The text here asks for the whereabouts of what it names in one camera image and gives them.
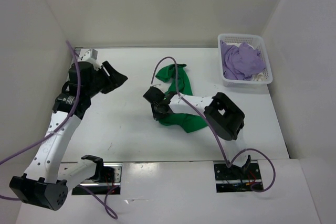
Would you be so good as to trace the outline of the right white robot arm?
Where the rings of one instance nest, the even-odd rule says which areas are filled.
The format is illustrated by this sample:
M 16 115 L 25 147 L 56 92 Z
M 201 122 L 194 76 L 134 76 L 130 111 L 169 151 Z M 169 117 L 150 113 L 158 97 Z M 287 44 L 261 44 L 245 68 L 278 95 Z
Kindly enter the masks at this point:
M 151 86 L 143 97 L 150 103 L 155 120 L 179 114 L 200 116 L 217 140 L 226 141 L 222 149 L 231 174 L 243 178 L 248 173 L 251 157 L 245 153 L 242 134 L 245 114 L 227 95 L 218 92 L 213 97 L 196 97 L 175 91 L 164 94 Z

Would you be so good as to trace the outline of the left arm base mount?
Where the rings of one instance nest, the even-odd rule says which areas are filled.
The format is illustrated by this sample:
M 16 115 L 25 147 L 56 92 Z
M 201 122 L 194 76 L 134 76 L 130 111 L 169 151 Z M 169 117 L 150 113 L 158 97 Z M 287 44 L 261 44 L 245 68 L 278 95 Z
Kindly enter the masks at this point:
M 95 195 L 106 195 L 109 190 L 110 195 L 121 193 L 121 163 L 104 163 L 104 172 L 99 180 L 86 179 L 80 185 L 90 190 Z

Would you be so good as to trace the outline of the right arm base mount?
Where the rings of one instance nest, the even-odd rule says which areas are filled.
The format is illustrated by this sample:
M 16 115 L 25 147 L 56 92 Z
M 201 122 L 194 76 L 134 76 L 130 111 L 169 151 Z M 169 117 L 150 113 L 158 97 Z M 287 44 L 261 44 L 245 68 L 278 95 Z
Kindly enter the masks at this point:
M 214 174 L 217 193 L 238 193 L 255 190 L 263 190 L 263 183 L 259 165 L 252 161 L 245 173 L 241 173 L 238 167 L 227 168 L 224 162 L 214 163 Z

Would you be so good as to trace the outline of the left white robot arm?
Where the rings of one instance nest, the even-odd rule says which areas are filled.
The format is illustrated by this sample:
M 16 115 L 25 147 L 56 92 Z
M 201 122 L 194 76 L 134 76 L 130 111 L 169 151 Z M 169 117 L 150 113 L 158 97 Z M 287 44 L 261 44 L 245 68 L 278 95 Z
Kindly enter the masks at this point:
M 84 180 L 99 182 L 113 172 L 103 159 L 84 155 L 72 168 L 59 171 L 68 144 L 80 125 L 91 99 L 122 86 L 127 76 L 107 61 L 95 67 L 89 62 L 72 64 L 69 79 L 55 99 L 47 139 L 41 143 L 31 164 L 21 176 L 12 177 L 9 186 L 26 204 L 59 210 L 69 193 Z

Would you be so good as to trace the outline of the green t shirt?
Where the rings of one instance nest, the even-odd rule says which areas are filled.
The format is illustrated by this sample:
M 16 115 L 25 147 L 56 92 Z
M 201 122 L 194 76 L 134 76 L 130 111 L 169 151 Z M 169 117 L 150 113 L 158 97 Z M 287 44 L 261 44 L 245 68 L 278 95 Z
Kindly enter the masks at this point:
M 190 80 L 184 68 L 186 64 L 178 64 L 178 90 L 181 94 L 185 95 L 193 95 Z M 155 77 L 164 82 L 164 83 L 171 83 L 168 90 L 165 94 L 168 94 L 171 91 L 176 91 L 176 80 L 175 80 L 175 65 L 171 64 L 161 68 L 155 75 Z M 159 119 L 159 123 L 164 126 L 172 126 L 178 125 L 180 126 L 186 133 L 192 133 L 198 130 L 201 130 L 207 127 L 205 121 L 196 115 L 190 114 L 170 114 L 163 119 Z

